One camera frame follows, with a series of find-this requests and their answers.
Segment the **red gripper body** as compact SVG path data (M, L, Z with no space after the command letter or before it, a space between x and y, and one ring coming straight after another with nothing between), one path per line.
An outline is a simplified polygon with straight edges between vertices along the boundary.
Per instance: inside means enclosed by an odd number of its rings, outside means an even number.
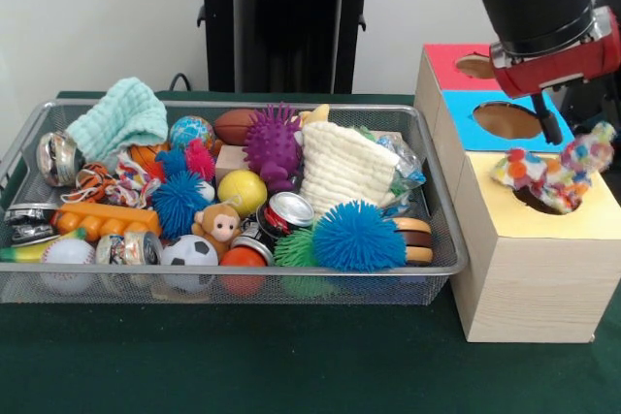
M620 66L619 24L610 7L598 7L585 34L566 47L520 58L497 42L490 46L490 61L496 81L511 98L534 95L576 80L593 80Z

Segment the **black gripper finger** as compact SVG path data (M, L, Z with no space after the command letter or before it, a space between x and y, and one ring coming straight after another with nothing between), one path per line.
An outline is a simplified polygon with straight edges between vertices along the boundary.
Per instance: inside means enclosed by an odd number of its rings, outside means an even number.
M561 143L562 132L556 116L547 108L542 93L533 94L534 111L547 143Z

